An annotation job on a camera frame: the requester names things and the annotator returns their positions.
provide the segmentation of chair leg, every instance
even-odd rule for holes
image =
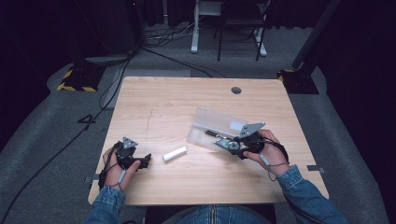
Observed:
[[[264,41],[264,32],[265,32],[265,26],[262,27],[262,37],[260,38],[260,44],[259,44],[259,49],[257,50],[256,61],[258,61],[260,57],[260,50],[262,49],[262,41]]]
[[[220,27],[220,38],[219,38],[219,53],[218,53],[218,61],[220,61],[220,53],[221,53],[221,41],[222,41],[222,31],[223,27]]]

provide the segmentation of gray carpet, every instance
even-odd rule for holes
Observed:
[[[190,35],[152,50],[204,66],[200,68],[213,77],[276,78],[278,70],[291,68],[310,34],[309,29],[268,30],[264,40],[268,51],[265,58],[255,61],[254,44],[230,42],[224,44],[221,61],[217,62],[218,40],[212,38],[213,32],[212,29],[201,32],[197,54],[190,53]],[[48,80],[50,96],[30,114],[0,154],[1,216],[23,184],[83,129],[84,124],[78,120],[100,111],[100,105],[106,100],[105,90],[120,68],[119,65],[107,68],[98,92],[56,91],[68,67],[60,68]],[[142,49],[127,69],[190,70],[191,77],[207,77],[202,71]],[[325,170],[322,177],[332,202],[351,223],[389,223],[377,184],[326,95],[326,80],[318,69],[313,78],[320,95],[290,95],[290,100],[317,164]],[[88,131],[31,182],[15,202],[6,223],[81,223],[84,220],[91,211],[89,185],[84,184],[84,178],[95,172],[111,116],[112,110],[105,110]],[[125,221],[142,223],[145,211],[145,207],[125,206],[122,217]],[[276,219],[277,223],[295,223],[285,203],[276,204]]]

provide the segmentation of white object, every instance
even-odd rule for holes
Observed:
[[[123,180],[124,177],[125,177],[125,170],[122,170],[121,175],[120,175],[120,177],[119,177],[119,182],[118,182],[118,184],[120,184],[120,183],[122,182],[122,180]]]
[[[170,161],[173,158],[179,157],[183,154],[187,153],[187,148],[186,147],[181,147],[179,149],[176,149],[174,151],[169,152],[168,154],[163,155],[163,160],[164,161]]]
[[[270,165],[270,162],[267,159],[265,159],[265,157],[261,153],[260,153],[260,158],[265,163],[265,165]]]

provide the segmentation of denim sleeve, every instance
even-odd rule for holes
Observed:
[[[125,195],[111,187],[103,187],[92,204],[92,211],[85,223],[122,223],[120,210]]]
[[[276,179],[299,223],[348,223],[314,184],[303,179],[296,165]]]

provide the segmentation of black base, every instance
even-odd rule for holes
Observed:
[[[288,94],[319,94],[311,76],[301,76],[298,70],[282,69],[277,77],[283,82]]]
[[[58,87],[58,91],[98,91],[105,67],[90,66],[87,69],[71,66]]]

